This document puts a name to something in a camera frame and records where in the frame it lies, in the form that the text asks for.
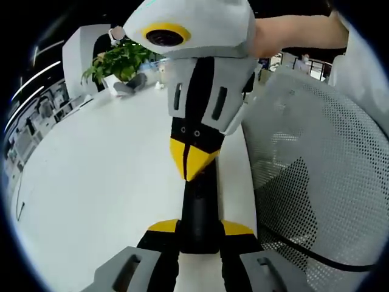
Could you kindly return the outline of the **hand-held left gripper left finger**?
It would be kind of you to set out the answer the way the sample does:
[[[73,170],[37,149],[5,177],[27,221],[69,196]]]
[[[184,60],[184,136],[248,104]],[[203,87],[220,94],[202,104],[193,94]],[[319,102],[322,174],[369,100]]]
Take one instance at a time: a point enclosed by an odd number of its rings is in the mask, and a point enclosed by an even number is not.
[[[151,225],[137,246],[128,246],[95,270],[84,291],[173,291],[178,275],[178,219]]]

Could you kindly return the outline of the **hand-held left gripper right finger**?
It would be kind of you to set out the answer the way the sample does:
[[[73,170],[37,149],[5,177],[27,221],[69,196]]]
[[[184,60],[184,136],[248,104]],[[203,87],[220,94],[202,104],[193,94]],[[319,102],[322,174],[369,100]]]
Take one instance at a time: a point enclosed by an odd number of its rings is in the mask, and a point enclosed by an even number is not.
[[[263,250],[253,230],[222,220],[220,256],[227,291],[312,291],[305,273],[273,250]]]

